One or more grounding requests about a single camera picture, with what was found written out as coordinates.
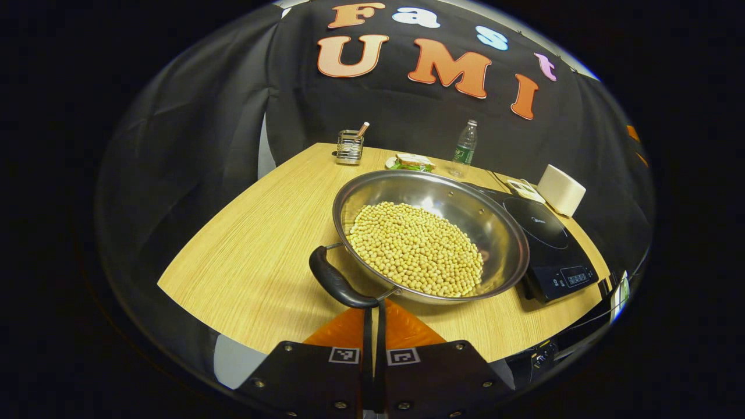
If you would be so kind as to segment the white toaster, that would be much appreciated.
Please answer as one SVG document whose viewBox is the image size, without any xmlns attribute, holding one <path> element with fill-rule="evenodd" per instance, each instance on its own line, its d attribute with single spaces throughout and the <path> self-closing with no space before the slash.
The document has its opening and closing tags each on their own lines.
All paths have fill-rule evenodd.
<svg viewBox="0 0 745 419">
<path fill-rule="evenodd" d="M 537 184 L 537 193 L 546 203 L 556 213 L 569 218 L 574 216 L 586 191 L 585 186 L 551 164 L 547 165 Z"/>
</svg>

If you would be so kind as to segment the black induction cooktop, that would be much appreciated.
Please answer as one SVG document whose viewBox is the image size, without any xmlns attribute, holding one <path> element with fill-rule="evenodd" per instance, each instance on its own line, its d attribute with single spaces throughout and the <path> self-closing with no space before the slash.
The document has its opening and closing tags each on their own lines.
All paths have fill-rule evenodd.
<svg viewBox="0 0 745 419">
<path fill-rule="evenodd" d="M 551 303 L 598 281 L 585 250 L 545 204 L 495 189 L 474 188 L 504 207 L 527 238 L 530 262 L 522 281 L 527 300 Z"/>
</svg>

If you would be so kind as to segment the small white plate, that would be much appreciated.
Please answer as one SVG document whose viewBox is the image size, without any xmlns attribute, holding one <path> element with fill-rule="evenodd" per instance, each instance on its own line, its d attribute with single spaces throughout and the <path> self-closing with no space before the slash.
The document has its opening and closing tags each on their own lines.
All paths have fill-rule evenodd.
<svg viewBox="0 0 745 419">
<path fill-rule="evenodd" d="M 431 173 L 436 169 L 436 164 L 432 164 L 428 159 L 422 160 L 421 158 L 403 158 L 391 157 L 386 160 L 386 169 L 389 170 L 408 170 L 416 172 L 428 172 Z"/>
</svg>

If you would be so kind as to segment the sandwich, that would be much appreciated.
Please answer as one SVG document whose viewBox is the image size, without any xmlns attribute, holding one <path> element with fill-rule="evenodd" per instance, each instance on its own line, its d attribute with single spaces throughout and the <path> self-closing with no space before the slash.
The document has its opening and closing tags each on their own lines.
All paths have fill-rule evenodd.
<svg viewBox="0 0 745 419">
<path fill-rule="evenodd" d="M 436 168 L 428 157 L 417 154 L 397 153 L 392 169 L 404 169 L 418 172 L 433 172 Z"/>
</svg>

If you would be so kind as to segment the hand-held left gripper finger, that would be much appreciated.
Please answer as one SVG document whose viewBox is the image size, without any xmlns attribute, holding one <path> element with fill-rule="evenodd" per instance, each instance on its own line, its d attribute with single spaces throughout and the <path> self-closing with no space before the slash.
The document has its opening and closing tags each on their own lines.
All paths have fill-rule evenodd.
<svg viewBox="0 0 745 419">
<path fill-rule="evenodd" d="M 236 391 L 263 418 L 362 418 L 371 326 L 371 310 L 347 308 L 302 342 L 279 342 Z"/>
<path fill-rule="evenodd" d="M 515 392 L 510 371 L 392 300 L 381 306 L 378 338 L 376 395 L 388 417 L 488 417 Z"/>
</svg>

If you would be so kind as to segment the clear plastic water bottle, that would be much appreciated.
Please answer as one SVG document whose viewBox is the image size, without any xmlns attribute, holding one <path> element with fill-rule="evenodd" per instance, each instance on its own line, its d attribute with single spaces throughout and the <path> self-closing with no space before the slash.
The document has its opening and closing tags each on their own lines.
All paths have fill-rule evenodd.
<svg viewBox="0 0 745 419">
<path fill-rule="evenodd" d="M 449 165 L 450 175 L 463 178 L 471 168 L 477 146 L 477 122 L 469 119 L 457 139 L 454 156 Z"/>
</svg>

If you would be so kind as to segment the steel pot with black handles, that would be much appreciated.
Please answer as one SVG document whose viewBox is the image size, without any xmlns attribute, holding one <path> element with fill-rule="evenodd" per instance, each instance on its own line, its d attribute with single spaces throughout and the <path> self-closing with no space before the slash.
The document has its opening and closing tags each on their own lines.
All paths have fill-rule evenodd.
<svg viewBox="0 0 745 419">
<path fill-rule="evenodd" d="M 390 202 L 411 204 L 442 216 L 466 233 L 476 245 L 484 267 L 481 283 L 474 293 L 463 297 L 431 296 L 405 285 L 397 284 L 384 274 L 374 271 L 370 262 L 352 247 L 352 228 L 356 216 L 365 206 Z M 362 269 L 369 284 L 383 289 L 378 296 L 357 292 L 335 266 L 328 262 L 327 246 L 317 247 L 310 257 L 312 274 L 338 302 L 353 308 L 371 308 L 384 298 L 399 293 L 406 300 L 423 305 L 454 305 L 492 298 L 513 289 L 524 278 L 530 252 L 527 238 L 514 217 L 504 207 L 478 191 L 474 186 L 425 172 L 407 170 L 376 171 L 356 177 L 346 183 L 334 199 L 333 222 L 340 247 Z"/>
</svg>

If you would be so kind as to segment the pile of soybeans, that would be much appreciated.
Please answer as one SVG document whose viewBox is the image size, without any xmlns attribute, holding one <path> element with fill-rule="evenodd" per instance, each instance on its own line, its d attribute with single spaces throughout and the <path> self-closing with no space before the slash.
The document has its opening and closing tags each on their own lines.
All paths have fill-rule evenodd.
<svg viewBox="0 0 745 419">
<path fill-rule="evenodd" d="M 388 279 L 437 297 L 468 297 L 482 283 L 483 256 L 446 218 L 409 204 L 364 206 L 347 238 Z"/>
</svg>

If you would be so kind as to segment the black backdrop cloth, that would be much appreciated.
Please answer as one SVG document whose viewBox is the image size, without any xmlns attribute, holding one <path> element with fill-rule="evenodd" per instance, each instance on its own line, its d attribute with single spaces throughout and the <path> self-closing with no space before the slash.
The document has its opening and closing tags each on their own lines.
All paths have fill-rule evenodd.
<svg viewBox="0 0 745 419">
<path fill-rule="evenodd" d="M 367 120 L 367 150 L 449 160 L 468 119 L 474 167 L 536 181 L 556 165 L 585 186 L 575 219 L 612 273 L 637 270 L 651 172 L 630 118 L 581 64 L 467 0 L 305 0 L 200 40 L 125 113 L 95 197 L 111 286 L 157 348 L 202 370 L 217 333 L 156 283 L 203 225 L 340 129 Z"/>
</svg>

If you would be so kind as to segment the white divided dish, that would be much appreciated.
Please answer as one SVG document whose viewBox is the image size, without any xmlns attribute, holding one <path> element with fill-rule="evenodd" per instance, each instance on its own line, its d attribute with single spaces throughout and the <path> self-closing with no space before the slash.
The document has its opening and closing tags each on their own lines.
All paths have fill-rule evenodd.
<svg viewBox="0 0 745 419">
<path fill-rule="evenodd" d="M 507 179 L 506 184 L 516 193 L 518 196 L 529 199 L 530 201 L 536 201 L 541 204 L 546 204 L 546 199 L 538 193 L 537 189 L 525 179 Z"/>
</svg>

